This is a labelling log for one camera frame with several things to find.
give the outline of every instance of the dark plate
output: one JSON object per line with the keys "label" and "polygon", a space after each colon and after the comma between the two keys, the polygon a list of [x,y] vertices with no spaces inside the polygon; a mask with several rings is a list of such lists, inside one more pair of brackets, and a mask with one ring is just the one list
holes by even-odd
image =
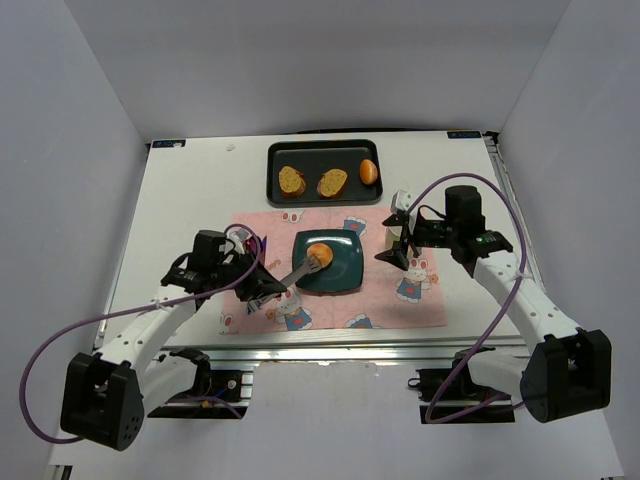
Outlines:
{"label": "dark plate", "polygon": [[[373,185],[360,181],[360,164],[371,160],[378,169]],[[292,167],[304,175],[307,188],[302,195],[284,198],[280,192],[278,174],[283,167]],[[347,186],[338,198],[320,198],[317,192],[322,175],[332,168],[347,172]],[[269,147],[267,161],[267,198],[276,207],[318,207],[367,205],[376,203],[382,195],[382,176],[378,150],[370,140],[328,140],[316,142],[280,142]]]}
{"label": "dark plate", "polygon": [[312,292],[337,293],[362,285],[364,256],[356,232],[350,230],[306,230],[296,234],[293,243],[293,268],[300,266],[307,256],[307,248],[324,243],[333,251],[333,261],[319,272],[305,275],[296,286]]}

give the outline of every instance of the black tray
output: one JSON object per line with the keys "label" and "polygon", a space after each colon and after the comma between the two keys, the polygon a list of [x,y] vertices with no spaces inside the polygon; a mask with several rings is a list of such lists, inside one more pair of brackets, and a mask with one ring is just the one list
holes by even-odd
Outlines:
{"label": "black tray", "polygon": [[[371,160],[378,169],[373,185],[360,180],[360,164]],[[304,175],[307,188],[302,195],[284,198],[278,173],[283,167],[295,168]],[[347,186],[338,198],[320,198],[317,192],[322,175],[332,168],[347,172]],[[382,196],[382,176],[376,144],[370,140],[324,140],[314,142],[280,142],[269,147],[267,163],[267,198],[275,207],[319,207],[367,205]]]}

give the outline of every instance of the cable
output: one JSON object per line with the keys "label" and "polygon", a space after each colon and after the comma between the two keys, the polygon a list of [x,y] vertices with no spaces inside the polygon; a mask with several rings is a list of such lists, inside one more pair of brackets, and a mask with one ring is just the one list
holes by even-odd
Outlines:
{"label": "cable", "polygon": [[524,274],[524,269],[525,269],[525,266],[527,265],[526,241],[525,241],[525,236],[524,236],[524,230],[522,228],[522,225],[520,224],[520,220],[518,219],[518,215],[516,214],[515,210],[511,206],[511,204],[509,203],[509,200],[507,199],[507,197],[505,197],[504,193],[502,193],[500,191],[500,189],[498,187],[496,187],[493,183],[491,183],[489,180],[487,180],[486,178],[484,178],[484,177],[482,177],[480,175],[477,175],[475,173],[453,173],[451,175],[446,175],[446,176],[440,178],[439,180],[436,180],[431,185],[429,185],[424,190],[424,192],[422,192],[418,196],[418,198],[415,200],[415,202],[413,202],[413,204],[407,210],[407,213],[411,213],[411,211],[420,204],[422,199],[429,192],[431,192],[431,190],[433,190],[435,187],[437,187],[438,185],[440,185],[443,182],[446,182],[448,180],[452,180],[454,178],[473,178],[473,179],[479,180],[482,183],[488,185],[498,195],[498,197],[500,197],[500,199],[504,202],[505,206],[507,207],[507,210],[509,211],[509,215],[511,215],[513,223],[514,223],[514,225],[516,227],[516,232],[518,234],[518,242],[520,243],[520,250],[522,251],[522,257],[520,259],[520,265],[518,266],[518,271],[520,272],[520,275],[518,276],[518,278],[516,278],[516,281],[513,284],[513,287],[511,288],[511,291],[509,292],[509,295],[507,296],[506,300],[504,301],[504,304],[500,308],[500,311],[498,311],[498,314],[496,315],[496,317],[489,324],[489,326],[484,331],[484,333],[480,336],[480,338],[478,338],[478,341],[469,349],[469,351],[464,356],[464,358],[460,361],[460,363],[458,365],[456,365],[456,367],[451,371],[451,373],[446,378],[446,380],[442,383],[442,385],[440,385],[440,388],[438,388],[438,390],[436,391],[435,395],[431,399],[431,402],[429,402],[429,408],[427,409],[427,412],[425,414],[425,420],[426,420],[427,423],[432,423],[432,424],[446,423],[446,422],[448,422],[450,420],[455,420],[456,418],[460,418],[460,417],[463,417],[463,416],[465,416],[467,414],[473,413],[473,412],[475,412],[477,410],[480,410],[481,408],[484,408],[485,406],[489,405],[490,403],[495,402],[496,400],[501,400],[501,399],[506,397],[506,395],[504,395],[504,394],[496,395],[493,398],[490,398],[489,400],[485,400],[484,402],[479,403],[478,405],[475,405],[474,407],[471,407],[471,408],[469,408],[467,410],[456,412],[454,414],[447,415],[446,417],[442,417],[442,418],[437,418],[437,419],[432,419],[431,418],[431,415],[433,415],[433,410],[434,410],[434,408],[436,406],[436,403],[438,402],[438,400],[440,400],[440,397],[442,397],[442,394],[447,390],[447,388],[449,388],[451,386],[451,384],[453,383],[455,378],[458,376],[458,374],[464,369],[464,367],[467,366],[467,364],[469,363],[469,360],[471,359],[471,357],[473,355],[475,355],[478,352],[478,350],[480,350],[480,347],[482,346],[482,344],[487,340],[487,338],[489,338],[489,335],[491,335],[491,333],[498,326],[498,323],[500,323],[502,318],[506,315],[507,310],[509,309],[509,307],[511,306],[511,303],[513,302],[513,299],[515,298],[516,294],[518,293],[518,289],[520,288],[520,284],[522,283],[522,275]]}
{"label": "cable", "polygon": [[226,400],[222,400],[221,398],[218,398],[218,397],[190,397],[190,398],[179,398],[179,399],[174,398],[171,401],[173,403],[191,403],[191,402],[220,403],[221,405],[224,405],[225,407],[227,407],[227,409],[231,413],[233,413],[233,415],[236,418],[242,419],[242,415],[240,414],[240,412],[238,412],[235,408],[233,408],[229,402],[227,402]]}
{"label": "cable", "polygon": [[[255,234],[255,232],[253,230],[251,230],[246,225],[242,225],[240,223],[233,223],[233,224],[229,225],[224,231],[225,235],[227,234],[229,229],[235,228],[235,227],[243,228],[247,232],[249,232],[249,234],[252,237],[257,238],[257,236],[256,236],[256,234]],[[213,296],[213,295],[215,295],[217,293],[224,292],[225,290],[230,290],[232,288],[235,288],[238,284],[240,284],[242,281],[244,281],[249,275],[251,275],[251,273],[256,269],[256,267],[258,266],[258,263],[260,262],[260,253],[261,253],[262,245],[260,245],[260,242],[256,242],[256,244],[258,244],[258,246],[257,246],[258,254],[256,255],[255,260],[251,264],[251,267],[249,267],[249,269],[245,273],[243,273],[239,278],[237,278],[236,280],[231,282],[226,287],[217,288],[215,290],[210,290],[208,292],[198,293],[198,294],[195,294],[195,295],[190,295],[188,297],[182,297],[182,298],[178,298],[178,299],[174,299],[174,300],[168,300],[168,301],[165,301],[165,302],[152,303],[150,305],[143,305],[141,307],[130,308],[128,310],[121,310],[119,312],[112,312],[112,313],[105,313],[103,315],[98,315],[97,317],[88,318],[86,320],[81,320],[79,322],[72,323],[71,325],[68,325],[68,326],[64,327],[63,329],[58,330],[56,333],[54,333],[48,339],[46,339],[42,343],[42,345],[40,345],[36,349],[36,351],[33,353],[33,355],[31,355],[31,358],[29,358],[29,361],[27,362],[27,365],[24,367],[24,371],[22,372],[22,378],[20,379],[20,387],[19,387],[19,390],[18,390],[20,411],[22,412],[22,417],[24,418],[24,421],[27,423],[27,426],[29,427],[29,429],[37,437],[39,437],[40,439],[44,440],[45,442],[53,443],[53,444],[56,444],[56,445],[67,445],[67,444],[70,444],[70,443],[76,443],[76,442],[79,442],[79,441],[83,440],[80,437],[56,438],[56,437],[52,437],[51,435],[46,434],[45,432],[43,432],[35,424],[35,422],[33,421],[33,418],[31,417],[31,413],[29,412],[29,407],[27,405],[27,381],[29,380],[29,375],[31,374],[31,370],[33,369],[33,365],[36,363],[36,360],[38,360],[40,355],[42,355],[42,352],[44,352],[44,350],[49,345],[51,345],[57,339],[59,339],[60,337],[62,337],[65,334],[69,333],[70,331],[75,330],[75,329],[80,328],[80,327],[84,327],[85,325],[90,325],[92,323],[97,323],[97,322],[100,322],[102,320],[109,320],[111,318],[123,317],[125,315],[133,315],[133,314],[136,314],[136,313],[150,312],[152,310],[156,310],[156,309],[159,309],[159,308],[162,308],[162,307],[171,307],[173,305],[178,305],[179,303],[188,302],[190,300],[198,300],[198,299],[201,299],[201,298],[209,298],[209,297],[211,297],[211,296]]]}

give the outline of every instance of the bread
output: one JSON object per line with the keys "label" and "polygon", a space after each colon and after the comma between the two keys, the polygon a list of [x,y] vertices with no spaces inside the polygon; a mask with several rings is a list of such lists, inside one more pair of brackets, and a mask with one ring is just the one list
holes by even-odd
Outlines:
{"label": "bread", "polygon": [[283,167],[280,170],[278,182],[280,183],[280,192],[284,198],[299,197],[307,188],[304,176],[291,167]]}
{"label": "bread", "polygon": [[322,198],[338,198],[347,187],[347,172],[333,168],[318,182],[318,195]]}
{"label": "bread", "polygon": [[333,250],[326,243],[314,243],[307,248],[307,256],[313,255],[319,261],[322,268],[326,268],[333,261]]}

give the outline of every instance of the green plate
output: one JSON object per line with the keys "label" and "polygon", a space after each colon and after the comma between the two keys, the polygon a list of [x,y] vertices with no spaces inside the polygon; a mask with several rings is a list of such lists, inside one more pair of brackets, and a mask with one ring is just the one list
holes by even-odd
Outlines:
{"label": "green plate", "polygon": [[311,292],[337,293],[362,285],[364,256],[356,232],[340,229],[298,232],[293,243],[294,269],[300,266],[307,256],[307,249],[314,243],[328,245],[333,251],[333,261],[327,268],[302,277],[296,286]]}

